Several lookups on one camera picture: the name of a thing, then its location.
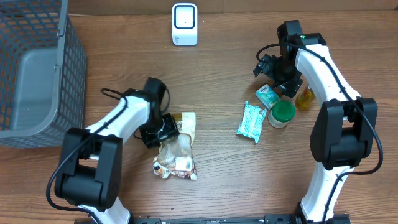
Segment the teal tissue pack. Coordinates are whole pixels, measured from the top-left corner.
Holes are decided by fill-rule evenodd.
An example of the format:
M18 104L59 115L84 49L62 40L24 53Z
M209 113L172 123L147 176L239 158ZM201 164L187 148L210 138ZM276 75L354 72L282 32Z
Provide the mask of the teal tissue pack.
M278 94L268 84L256 91L256 97L268 110L280 101Z

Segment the brown snack wrapper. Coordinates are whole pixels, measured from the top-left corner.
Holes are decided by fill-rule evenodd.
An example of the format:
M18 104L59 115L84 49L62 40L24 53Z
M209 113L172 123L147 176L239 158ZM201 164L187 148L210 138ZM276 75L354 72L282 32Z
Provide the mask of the brown snack wrapper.
M173 114L179 135L162 142L152 169L155 175L168 179L171 175L197 180L192 144L195 138L196 114L181 112Z

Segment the yellow dish soap bottle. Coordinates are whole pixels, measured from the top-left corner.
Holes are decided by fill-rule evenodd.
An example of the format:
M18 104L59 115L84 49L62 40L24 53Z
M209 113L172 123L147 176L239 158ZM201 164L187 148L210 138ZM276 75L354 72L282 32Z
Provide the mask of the yellow dish soap bottle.
M309 110L315 98L313 90L307 85L304 91L296 97L295 106L299 110Z

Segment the green lid jar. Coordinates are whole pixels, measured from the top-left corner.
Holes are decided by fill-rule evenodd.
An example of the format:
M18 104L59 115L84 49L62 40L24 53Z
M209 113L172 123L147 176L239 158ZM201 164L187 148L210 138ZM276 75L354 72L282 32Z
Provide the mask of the green lid jar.
M280 100L268 115L269 124L275 128L283 128L293 120L295 113L295 106L291 102Z

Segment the teal snack packet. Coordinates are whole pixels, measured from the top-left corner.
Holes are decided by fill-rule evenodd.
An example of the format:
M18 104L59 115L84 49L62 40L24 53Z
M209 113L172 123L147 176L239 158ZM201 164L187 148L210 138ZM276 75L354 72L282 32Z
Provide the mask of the teal snack packet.
M257 144L261 137L266 114L266 109L262 109L260 106L251 105L246 101L244 105L243 118L238 126L236 134L251 138L254 140L254 143Z

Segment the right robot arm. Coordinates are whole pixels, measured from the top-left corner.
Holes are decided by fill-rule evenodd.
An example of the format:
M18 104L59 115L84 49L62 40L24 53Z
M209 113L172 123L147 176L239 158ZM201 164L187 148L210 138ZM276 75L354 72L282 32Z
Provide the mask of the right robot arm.
M375 131L377 103L363 98L334 64L319 33L305 34L298 20L277 28L280 56L257 56L253 73L267 75L282 94L294 97L304 80L320 105L310 135L315 170L306 195L291 215L266 215L266 223L350 223L335 203L350 175L369 175L383 162Z

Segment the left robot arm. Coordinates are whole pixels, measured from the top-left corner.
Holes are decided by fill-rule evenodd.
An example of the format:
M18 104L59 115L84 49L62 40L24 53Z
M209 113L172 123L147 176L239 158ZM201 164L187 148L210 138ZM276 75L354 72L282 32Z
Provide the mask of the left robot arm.
M87 213L92 223L134 223L119 199L125 142L139 131L150 149L180 132L172 115L161 107L168 93L161 80L148 78L141 90L120 93L103 88L102 93L117 98L118 105L97 123L65 133L46 198L57 210Z

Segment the white barcode scanner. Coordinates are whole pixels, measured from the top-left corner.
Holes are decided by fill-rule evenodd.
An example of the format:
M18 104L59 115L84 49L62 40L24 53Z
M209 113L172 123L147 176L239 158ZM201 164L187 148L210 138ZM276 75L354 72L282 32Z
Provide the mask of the white barcode scanner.
M198 9L194 3L173 5L172 42L177 46L196 46L198 43Z

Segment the grey plastic mesh basket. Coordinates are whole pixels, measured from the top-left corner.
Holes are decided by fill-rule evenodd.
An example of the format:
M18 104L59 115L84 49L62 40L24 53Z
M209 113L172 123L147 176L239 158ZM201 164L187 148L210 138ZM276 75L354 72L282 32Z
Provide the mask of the grey plastic mesh basket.
M1 1L1 145L59 146L84 126L87 56L68 1Z

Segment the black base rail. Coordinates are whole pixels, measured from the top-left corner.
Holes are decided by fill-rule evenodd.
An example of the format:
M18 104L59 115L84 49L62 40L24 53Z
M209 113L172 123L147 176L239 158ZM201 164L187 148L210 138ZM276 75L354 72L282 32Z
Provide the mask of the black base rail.
M297 215L265 215L264 217L252 218L214 218L214 219L171 219L161 220L159 218L137 218L133 224L305 224L314 222L302 221Z

